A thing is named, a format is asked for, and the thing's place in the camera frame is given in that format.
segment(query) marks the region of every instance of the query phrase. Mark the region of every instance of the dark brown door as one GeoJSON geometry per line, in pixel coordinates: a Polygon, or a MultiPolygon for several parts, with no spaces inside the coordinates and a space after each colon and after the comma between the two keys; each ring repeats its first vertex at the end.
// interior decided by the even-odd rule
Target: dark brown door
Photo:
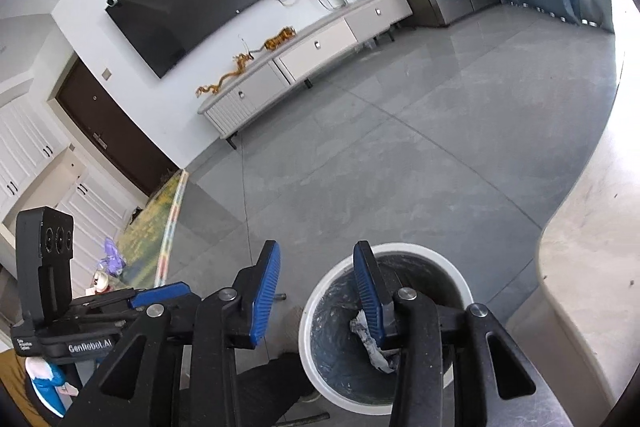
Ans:
{"type": "Polygon", "coordinates": [[[177,171],[81,60],[69,72],[56,99],[94,145],[147,196],[177,171]]]}

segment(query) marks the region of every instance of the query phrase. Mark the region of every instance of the purple plastic bag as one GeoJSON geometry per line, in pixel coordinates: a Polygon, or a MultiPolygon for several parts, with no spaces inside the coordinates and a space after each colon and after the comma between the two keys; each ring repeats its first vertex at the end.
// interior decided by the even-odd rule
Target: purple plastic bag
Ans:
{"type": "Polygon", "coordinates": [[[127,261],[120,255],[111,237],[104,240],[104,253],[105,257],[100,259],[97,269],[107,272],[112,277],[120,277],[122,270],[127,266],[127,261]]]}

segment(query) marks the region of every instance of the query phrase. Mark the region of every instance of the door handle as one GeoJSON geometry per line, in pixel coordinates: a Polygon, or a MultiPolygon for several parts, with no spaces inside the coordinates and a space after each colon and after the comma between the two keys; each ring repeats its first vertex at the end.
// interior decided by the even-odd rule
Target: door handle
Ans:
{"type": "Polygon", "coordinates": [[[100,144],[100,147],[102,147],[103,149],[107,149],[107,144],[104,142],[102,138],[100,138],[99,134],[94,133],[94,138],[100,144]]]}

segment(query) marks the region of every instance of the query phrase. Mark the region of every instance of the blue gripper pad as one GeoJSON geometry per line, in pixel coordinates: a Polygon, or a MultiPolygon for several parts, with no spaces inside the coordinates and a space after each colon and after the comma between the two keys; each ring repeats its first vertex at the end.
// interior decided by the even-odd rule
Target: blue gripper pad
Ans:
{"type": "Polygon", "coordinates": [[[267,241],[260,257],[262,258],[263,255],[268,256],[267,260],[258,259],[258,263],[254,267],[254,269],[262,267],[261,269],[264,270],[254,299],[252,322],[249,331],[249,337],[254,347],[258,345],[267,331],[271,305],[273,304],[278,277],[280,276],[280,245],[275,241],[267,241]]]}

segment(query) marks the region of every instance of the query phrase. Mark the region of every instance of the white wall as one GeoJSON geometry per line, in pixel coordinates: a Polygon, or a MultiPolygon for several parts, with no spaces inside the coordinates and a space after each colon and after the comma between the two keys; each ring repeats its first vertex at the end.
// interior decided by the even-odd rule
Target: white wall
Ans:
{"type": "Polygon", "coordinates": [[[103,85],[129,117],[178,166],[186,167],[218,134],[197,115],[202,103],[194,95],[234,69],[233,55],[275,35],[283,26],[296,29],[327,14],[316,0],[302,0],[285,8],[262,0],[209,36],[162,79],[129,44],[104,11],[106,0],[60,0],[52,15],[82,61],[101,81],[109,68],[112,77],[103,85]]]}
{"type": "Polygon", "coordinates": [[[0,20],[0,83],[31,68],[53,26],[51,15],[0,20]]]}

